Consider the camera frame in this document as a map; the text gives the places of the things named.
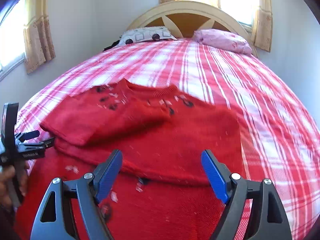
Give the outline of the person's left hand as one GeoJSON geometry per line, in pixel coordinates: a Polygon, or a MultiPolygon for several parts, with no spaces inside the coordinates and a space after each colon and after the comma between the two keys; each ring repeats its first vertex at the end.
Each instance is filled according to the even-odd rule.
{"type": "MultiPolygon", "coordinates": [[[[24,162],[22,172],[18,179],[18,188],[23,197],[27,194],[28,188],[28,170],[30,166],[27,161],[24,162]]],[[[15,167],[12,165],[5,166],[1,168],[1,206],[6,211],[11,211],[14,207],[14,197],[12,196],[12,189],[14,186],[11,186],[13,178],[16,175],[15,167]]]]}

